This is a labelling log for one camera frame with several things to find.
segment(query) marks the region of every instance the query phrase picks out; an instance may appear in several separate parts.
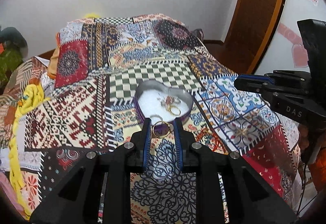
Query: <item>door frame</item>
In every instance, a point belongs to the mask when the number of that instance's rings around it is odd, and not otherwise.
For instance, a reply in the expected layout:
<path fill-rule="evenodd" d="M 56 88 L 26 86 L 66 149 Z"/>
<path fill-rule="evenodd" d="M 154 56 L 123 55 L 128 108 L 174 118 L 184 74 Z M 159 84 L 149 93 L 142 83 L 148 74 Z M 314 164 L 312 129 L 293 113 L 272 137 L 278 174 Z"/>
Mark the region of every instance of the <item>door frame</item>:
<path fill-rule="evenodd" d="M 227 45 L 227 43 L 230 39 L 234 23 L 235 23 L 235 20 L 237 18 L 238 12 L 239 12 L 240 4 L 241 4 L 241 0 L 238 0 L 237 4 L 235 6 L 234 14 L 232 17 L 232 21 L 230 23 L 230 27 L 229 27 L 227 36 L 224 41 L 225 45 Z M 246 72 L 247 74 L 252 74 L 257 69 L 257 67 L 259 66 L 259 63 L 263 59 L 263 56 L 264 56 L 265 52 L 267 51 L 268 46 L 269 46 L 270 42 L 272 41 L 273 36 L 278 27 L 278 24 L 279 24 L 279 21 L 281 19 L 281 15 L 283 12 L 284 4 L 285 4 L 285 0 L 276 0 L 275 8 L 274 8 L 274 11 L 272 14 L 271 21 L 268 25 L 266 34 L 265 34 L 263 41 L 261 42 L 261 45 L 254 57 L 254 60 L 252 61 L 251 65 L 249 66 L 249 68 Z"/>

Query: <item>patchwork blanket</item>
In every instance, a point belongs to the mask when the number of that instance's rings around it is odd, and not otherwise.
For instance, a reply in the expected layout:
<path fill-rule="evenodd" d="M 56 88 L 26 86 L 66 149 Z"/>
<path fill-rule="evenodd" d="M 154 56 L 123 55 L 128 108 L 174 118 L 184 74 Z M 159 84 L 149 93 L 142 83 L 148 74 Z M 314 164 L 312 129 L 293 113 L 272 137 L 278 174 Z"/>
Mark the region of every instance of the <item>patchwork blanket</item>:
<path fill-rule="evenodd" d="M 142 129 L 133 96 L 149 79 L 192 94 L 184 128 L 196 141 L 215 152 L 239 152 L 289 199 L 300 152 L 295 124 L 272 112 L 260 95 L 238 91 L 237 74 L 216 61 L 183 23 L 163 14 L 82 19 L 68 23 L 59 39 L 53 99 L 26 115 L 17 138 L 26 157 L 22 192 L 31 211 L 90 149 L 112 152 Z M 4 138 L 12 136 L 13 109 L 22 86 L 35 75 L 35 63 L 20 66 L 0 97 Z M 38 69 L 39 75 L 45 70 Z M 6 153 L 3 145 L 0 170 L 8 176 Z M 148 170 L 131 174 L 130 181 L 133 223 L 195 223 L 196 176 L 180 173 L 173 133 L 152 139 Z M 212 188 L 223 191 L 222 178 Z M 228 222 L 225 195 L 223 201 Z"/>

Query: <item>wooden door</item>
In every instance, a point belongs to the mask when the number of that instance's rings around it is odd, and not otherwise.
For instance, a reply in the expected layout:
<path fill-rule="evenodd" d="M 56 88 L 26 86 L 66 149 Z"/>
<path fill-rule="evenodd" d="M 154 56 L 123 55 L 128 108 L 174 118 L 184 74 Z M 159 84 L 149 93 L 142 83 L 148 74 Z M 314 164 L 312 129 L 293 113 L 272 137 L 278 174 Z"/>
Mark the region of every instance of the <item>wooden door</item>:
<path fill-rule="evenodd" d="M 219 61 L 237 73 L 252 73 L 278 19 L 282 0 L 238 0 Z"/>

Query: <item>pink heart decal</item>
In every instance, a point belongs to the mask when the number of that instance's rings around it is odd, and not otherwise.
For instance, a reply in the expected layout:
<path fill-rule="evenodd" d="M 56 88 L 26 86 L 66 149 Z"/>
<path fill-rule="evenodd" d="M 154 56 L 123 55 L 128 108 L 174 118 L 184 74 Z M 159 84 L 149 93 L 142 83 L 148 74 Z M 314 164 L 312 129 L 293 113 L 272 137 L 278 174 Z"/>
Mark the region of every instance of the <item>pink heart decal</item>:
<path fill-rule="evenodd" d="M 292 46 L 292 58 L 295 68 L 308 67 L 308 54 L 303 44 L 294 44 Z"/>

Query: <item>gold ring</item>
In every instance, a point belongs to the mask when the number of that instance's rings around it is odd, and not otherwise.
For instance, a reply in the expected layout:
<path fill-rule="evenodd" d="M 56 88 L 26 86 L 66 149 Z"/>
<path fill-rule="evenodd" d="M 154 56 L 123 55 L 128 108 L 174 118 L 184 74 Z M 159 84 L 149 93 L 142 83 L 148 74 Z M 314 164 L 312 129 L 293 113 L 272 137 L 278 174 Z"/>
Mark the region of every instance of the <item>gold ring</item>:
<path fill-rule="evenodd" d="M 158 135 L 155 134 L 155 132 L 154 132 L 154 128 L 155 128 L 155 126 L 156 126 L 158 123 L 163 123 L 163 124 L 166 124 L 166 125 L 167 125 L 167 127 L 169 128 L 169 130 L 168 130 L 168 132 L 167 132 L 166 134 L 164 134 L 164 135 L 162 135 L 162 136 L 158 136 Z M 152 127 L 152 133 L 153 133 L 153 135 L 154 135 L 155 137 L 157 137 L 158 139 L 163 139 L 163 138 L 165 138 L 166 136 L 168 136 L 168 135 L 171 133 L 171 127 L 170 127 L 170 124 L 169 124 L 168 122 L 166 122 L 166 121 L 158 121 L 158 122 L 156 122 L 156 123 L 153 125 L 153 127 Z"/>
<path fill-rule="evenodd" d="M 172 112 L 172 109 L 178 109 L 179 114 L 175 114 L 174 112 Z M 180 116 L 180 114 L 181 114 L 181 110 L 177 106 L 172 105 L 172 104 L 169 104 L 167 110 L 169 111 L 169 113 L 171 113 L 174 116 Z"/>

